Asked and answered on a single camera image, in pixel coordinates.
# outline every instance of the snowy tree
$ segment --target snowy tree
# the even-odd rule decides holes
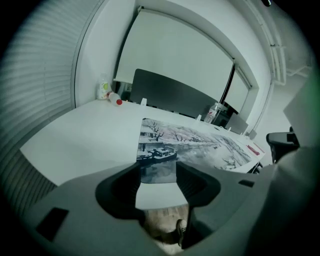
[[[176,139],[178,142],[180,141],[180,139],[179,139],[179,137],[178,137],[178,133],[177,133],[175,130],[172,130],[172,131],[170,132],[170,134],[171,134],[172,136],[174,136],[175,139]]]
[[[161,134],[161,131],[160,128],[159,128],[159,125],[157,122],[155,121],[148,121],[147,124],[146,124],[147,127],[149,127],[151,130],[153,130],[155,132],[155,141],[158,142],[159,141],[159,138],[161,138],[165,132],[163,131],[162,134]]]
[[[157,133],[159,131],[159,126],[158,126],[158,123],[156,123],[155,121],[154,122],[151,122],[149,121],[146,126],[148,126],[151,130],[153,130],[155,133]]]

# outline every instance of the pipe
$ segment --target pipe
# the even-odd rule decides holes
[[[287,71],[289,71],[289,72],[294,72],[294,70],[292,70],[292,69],[289,69],[289,68],[287,68]],[[301,72],[301,71],[299,71],[298,73],[296,73],[297,75],[299,75],[299,76],[302,76],[302,77],[304,77],[304,78],[308,78],[309,77],[309,75],[308,74],[306,74],[306,73],[303,73],[303,72]]]
[[[303,70],[303,69],[305,69],[305,68],[308,68],[308,66],[305,65],[305,66],[299,67],[297,70],[293,70],[293,71],[291,71],[290,69],[287,69],[286,74],[287,74],[289,77],[292,77],[292,76],[294,76],[295,74],[298,74],[301,70]]]
[[[276,43],[269,29],[269,26],[267,25],[266,21],[264,20],[264,18],[256,8],[256,6],[252,3],[251,0],[244,0],[244,2],[247,4],[248,8],[252,11],[255,18],[259,22],[261,29],[265,35],[265,38],[270,45],[270,54],[271,54],[272,68],[273,68],[273,74],[274,74],[273,76],[274,77],[276,76],[276,80],[274,80],[274,83],[277,85],[285,85],[287,82],[286,58],[285,58],[284,46],[282,45],[281,37],[277,30],[277,27],[273,19],[271,18],[270,22],[276,37],[276,41],[277,41]],[[281,61],[279,60],[279,56],[277,52],[278,49],[279,49]]]

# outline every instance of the shoe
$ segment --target shoe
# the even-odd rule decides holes
[[[187,229],[187,222],[184,219],[178,219],[178,221],[176,222],[176,230],[179,235],[178,245],[180,247],[185,237],[186,229]]]

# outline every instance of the winter landscape print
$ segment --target winter landscape print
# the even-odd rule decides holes
[[[231,138],[152,119],[142,121],[136,160],[141,182],[176,182],[176,161],[232,171],[251,161]]]

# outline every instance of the floor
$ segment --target floor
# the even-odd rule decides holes
[[[152,240],[168,255],[175,255],[184,250],[178,245],[177,220],[187,221],[189,206],[187,204],[145,211],[143,228],[152,237]]]

